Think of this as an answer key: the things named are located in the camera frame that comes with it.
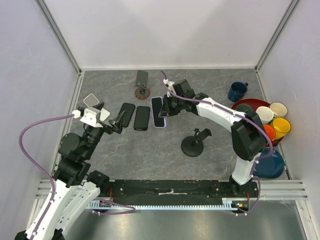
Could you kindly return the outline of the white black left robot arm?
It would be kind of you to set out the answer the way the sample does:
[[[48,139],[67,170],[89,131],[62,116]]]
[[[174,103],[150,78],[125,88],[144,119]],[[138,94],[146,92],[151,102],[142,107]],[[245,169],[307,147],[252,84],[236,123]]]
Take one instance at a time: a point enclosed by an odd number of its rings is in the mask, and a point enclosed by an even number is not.
[[[63,240],[75,220],[96,197],[110,191],[110,178],[95,170],[89,172],[91,159],[104,134],[121,134],[124,112],[104,123],[109,112],[104,104],[78,107],[61,119],[80,119],[82,135],[67,133],[60,140],[61,159],[53,175],[48,174],[50,192],[31,226],[16,234],[17,240]]]

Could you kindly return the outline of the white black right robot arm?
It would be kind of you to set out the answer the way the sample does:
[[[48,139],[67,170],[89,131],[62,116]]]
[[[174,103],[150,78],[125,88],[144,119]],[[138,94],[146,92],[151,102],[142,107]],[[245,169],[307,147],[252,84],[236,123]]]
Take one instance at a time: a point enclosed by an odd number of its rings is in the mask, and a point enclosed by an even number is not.
[[[196,94],[185,79],[173,82],[163,75],[160,83],[167,93],[163,96],[159,117],[173,117],[185,110],[209,119],[231,133],[237,160],[229,191],[235,197],[242,196],[247,191],[246,184],[253,177],[254,165],[262,158],[262,150],[266,144],[272,144],[258,114],[233,110],[202,92]]]

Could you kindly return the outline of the black clamp phone stand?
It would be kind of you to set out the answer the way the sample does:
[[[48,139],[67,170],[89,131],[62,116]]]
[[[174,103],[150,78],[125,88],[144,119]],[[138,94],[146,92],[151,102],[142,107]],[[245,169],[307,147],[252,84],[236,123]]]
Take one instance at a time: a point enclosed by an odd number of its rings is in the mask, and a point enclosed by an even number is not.
[[[186,156],[192,158],[198,157],[204,150],[203,141],[211,136],[212,133],[210,129],[205,128],[200,131],[198,128],[195,128],[194,135],[185,137],[181,142],[180,148]]]

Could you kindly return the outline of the black phone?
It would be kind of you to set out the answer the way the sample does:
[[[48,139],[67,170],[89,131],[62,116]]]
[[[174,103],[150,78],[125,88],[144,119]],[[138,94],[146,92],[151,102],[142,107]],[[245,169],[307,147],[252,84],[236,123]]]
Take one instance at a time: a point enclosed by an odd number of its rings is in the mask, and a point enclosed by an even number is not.
[[[119,113],[124,113],[123,114],[123,127],[127,128],[130,124],[130,121],[132,119],[133,113],[136,109],[136,106],[132,103],[123,103]]]
[[[138,106],[136,109],[133,129],[136,131],[147,131],[150,119],[150,107]]]

